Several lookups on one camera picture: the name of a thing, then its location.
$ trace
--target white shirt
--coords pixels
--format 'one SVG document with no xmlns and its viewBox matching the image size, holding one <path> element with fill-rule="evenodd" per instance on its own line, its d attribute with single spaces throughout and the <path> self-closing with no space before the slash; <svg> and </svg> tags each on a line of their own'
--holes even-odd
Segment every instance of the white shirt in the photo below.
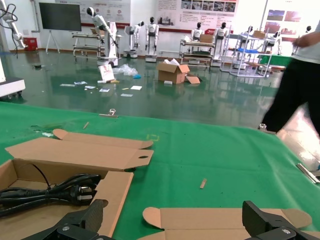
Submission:
<svg viewBox="0 0 320 240">
<path fill-rule="evenodd" d="M 320 32 L 320 21 L 315 32 Z M 299 47 L 296 55 L 292 57 L 300 61 L 320 64 L 320 42 L 313 46 Z"/>
</svg>

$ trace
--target open cardboard box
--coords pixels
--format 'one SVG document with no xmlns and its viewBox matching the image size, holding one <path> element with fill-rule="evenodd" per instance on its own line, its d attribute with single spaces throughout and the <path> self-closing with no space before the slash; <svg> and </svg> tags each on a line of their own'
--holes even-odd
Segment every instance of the open cardboard box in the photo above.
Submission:
<svg viewBox="0 0 320 240">
<path fill-rule="evenodd" d="M 58 139 L 36 138 L 6 150 L 14 157 L 0 166 L 0 190 L 8 187 L 46 189 L 45 180 L 59 184 L 76 174 L 99 174 L 102 179 L 92 200 L 108 202 L 103 209 L 100 235 L 111 237 L 134 174 L 126 169 L 146 166 L 151 160 L 152 141 L 53 131 Z M 0 219 L 0 239 L 20 240 L 53 227 L 65 214 L 86 207 L 49 205 Z"/>
<path fill-rule="evenodd" d="M 311 217 L 297 209 L 261 209 L 284 217 L 296 228 L 312 223 Z M 242 224 L 242 208 L 155 208 L 143 211 L 144 220 L 164 231 L 140 240 L 245 240 L 250 238 Z M 320 232 L 306 233 L 317 238 Z"/>
</svg>

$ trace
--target green table mat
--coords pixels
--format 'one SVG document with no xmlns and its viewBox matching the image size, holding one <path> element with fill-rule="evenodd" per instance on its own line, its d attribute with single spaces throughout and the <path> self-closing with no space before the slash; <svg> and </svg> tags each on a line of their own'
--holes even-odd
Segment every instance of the green table mat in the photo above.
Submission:
<svg viewBox="0 0 320 240">
<path fill-rule="evenodd" d="M 86 129 L 83 126 L 90 122 Z M 113 237 L 135 240 L 159 232 L 144 222 L 147 207 L 297 208 L 320 230 L 319 187 L 295 166 L 298 158 L 274 135 L 254 129 L 153 118 L 106 118 L 94 113 L 0 102 L 0 160 L 4 150 L 54 128 L 79 133 L 154 140 L 149 166 L 139 167 Z M 200 189 L 202 180 L 207 182 Z"/>
</svg>

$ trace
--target robotic arm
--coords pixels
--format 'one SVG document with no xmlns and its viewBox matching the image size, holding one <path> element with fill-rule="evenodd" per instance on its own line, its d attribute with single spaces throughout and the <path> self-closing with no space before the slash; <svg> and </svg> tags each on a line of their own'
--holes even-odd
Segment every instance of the robotic arm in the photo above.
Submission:
<svg viewBox="0 0 320 240">
<path fill-rule="evenodd" d="M 19 47 L 25 48 L 26 45 L 23 42 L 23 36 L 22 34 L 18 31 L 17 26 L 15 22 L 18 20 L 17 16 L 14 15 L 14 11 L 16 9 L 16 6 L 14 6 L 14 9 L 12 12 L 9 12 L 9 7 L 14 6 L 13 4 L 9 4 L 8 6 L 5 3 L 5 0 L 0 0 L 0 12 L 1 16 L 0 19 L 3 19 L 8 26 L 3 26 L 6 29 L 11 29 L 12 31 L 12 36 L 15 41 L 17 41 Z"/>
</svg>

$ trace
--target stand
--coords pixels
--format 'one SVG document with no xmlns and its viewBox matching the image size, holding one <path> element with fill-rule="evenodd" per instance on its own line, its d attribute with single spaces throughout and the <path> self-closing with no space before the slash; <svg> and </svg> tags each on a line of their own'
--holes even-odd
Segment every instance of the stand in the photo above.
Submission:
<svg viewBox="0 0 320 240">
<path fill-rule="evenodd" d="M 53 39 L 54 45 L 56 46 L 56 50 L 58 51 L 58 53 L 60 53 L 60 49 L 59 49 L 58 43 L 57 43 L 55 37 L 53 36 L 52 31 L 49 30 L 49 32 L 50 32 L 50 33 L 49 33 L 49 37 L 48 37 L 48 42 L 46 43 L 46 48 L 45 48 L 46 54 L 48 54 L 48 47 L 49 47 L 49 42 L 50 42 L 50 38 L 51 38 L 51 37 L 52 37 L 52 39 Z"/>
</svg>

